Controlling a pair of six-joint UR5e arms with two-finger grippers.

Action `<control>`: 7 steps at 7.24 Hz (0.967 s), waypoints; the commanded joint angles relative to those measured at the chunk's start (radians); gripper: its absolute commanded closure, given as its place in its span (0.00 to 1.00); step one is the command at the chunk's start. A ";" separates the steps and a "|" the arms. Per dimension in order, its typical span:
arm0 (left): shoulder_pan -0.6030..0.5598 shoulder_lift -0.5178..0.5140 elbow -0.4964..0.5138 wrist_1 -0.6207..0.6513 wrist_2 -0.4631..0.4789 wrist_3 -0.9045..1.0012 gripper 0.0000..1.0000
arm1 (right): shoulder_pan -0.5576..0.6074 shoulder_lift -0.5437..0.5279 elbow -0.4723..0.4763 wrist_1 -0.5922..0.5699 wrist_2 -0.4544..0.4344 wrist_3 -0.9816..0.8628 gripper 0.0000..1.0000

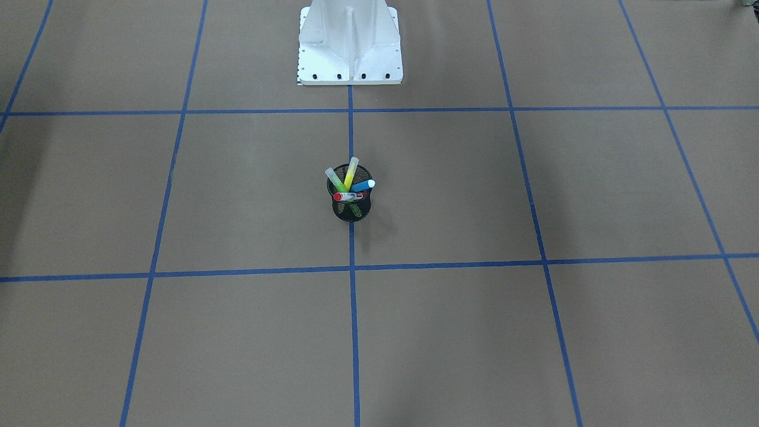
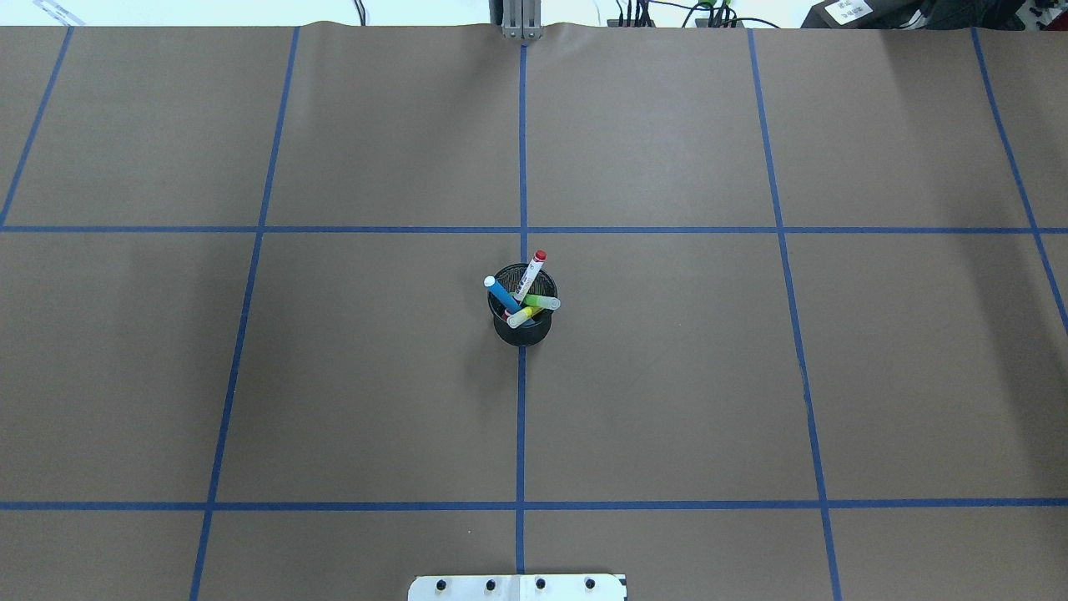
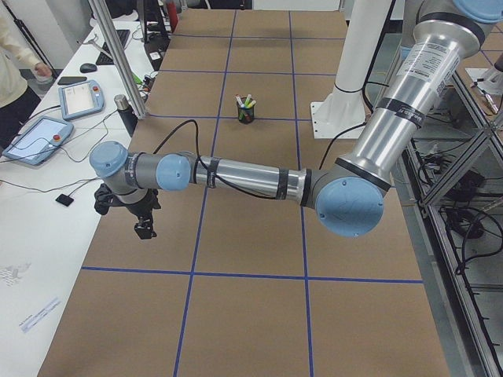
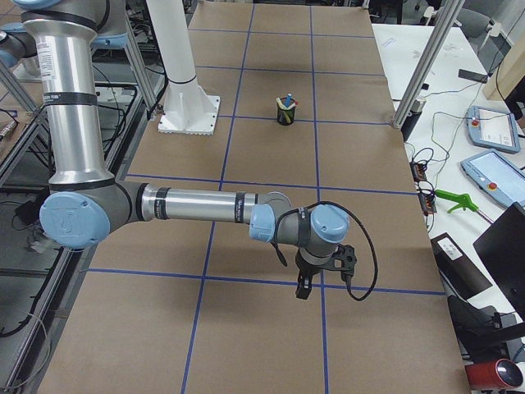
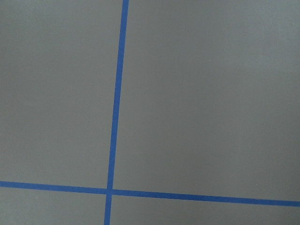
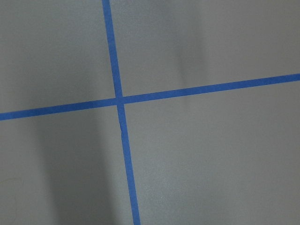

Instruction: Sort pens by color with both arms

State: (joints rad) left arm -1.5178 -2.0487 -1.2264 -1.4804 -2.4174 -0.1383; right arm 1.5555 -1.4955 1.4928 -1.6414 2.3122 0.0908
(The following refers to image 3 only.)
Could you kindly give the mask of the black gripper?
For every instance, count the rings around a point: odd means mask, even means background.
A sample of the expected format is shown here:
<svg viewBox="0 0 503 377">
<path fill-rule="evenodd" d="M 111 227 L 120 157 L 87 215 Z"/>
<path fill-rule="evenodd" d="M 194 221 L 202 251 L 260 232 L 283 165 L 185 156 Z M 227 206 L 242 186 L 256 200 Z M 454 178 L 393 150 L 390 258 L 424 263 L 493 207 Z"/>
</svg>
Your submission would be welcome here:
<svg viewBox="0 0 503 377">
<path fill-rule="evenodd" d="M 156 232 L 152 225 L 152 211 L 160 209 L 158 193 L 157 189 L 149 188 L 141 200 L 136 203 L 126 205 L 129 212 L 134 214 L 140 222 L 148 223 L 145 227 L 139 223 L 134 226 L 134 231 L 141 240 L 145 240 L 146 237 L 156 237 Z"/>
</svg>

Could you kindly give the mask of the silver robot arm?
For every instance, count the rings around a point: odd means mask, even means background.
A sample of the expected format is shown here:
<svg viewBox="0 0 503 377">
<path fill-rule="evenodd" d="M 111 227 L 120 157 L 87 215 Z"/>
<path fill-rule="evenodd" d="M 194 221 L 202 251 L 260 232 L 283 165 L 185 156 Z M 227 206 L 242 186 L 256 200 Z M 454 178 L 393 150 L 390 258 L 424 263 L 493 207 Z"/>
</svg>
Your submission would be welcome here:
<svg viewBox="0 0 503 377">
<path fill-rule="evenodd" d="M 288 170 L 198 152 L 131 153 L 116 141 L 95 147 L 90 164 L 102 180 L 95 208 L 125 207 L 136 233 L 153 238 L 152 213 L 160 190 L 189 184 L 230 187 L 261 199 L 294 200 L 316 211 L 320 223 L 340 236 L 373 230 L 384 212 L 391 168 L 439 98 L 459 63 L 476 54 L 502 19 L 499 1 L 424 1 L 417 9 L 410 48 L 351 152 L 329 170 Z"/>
</svg>

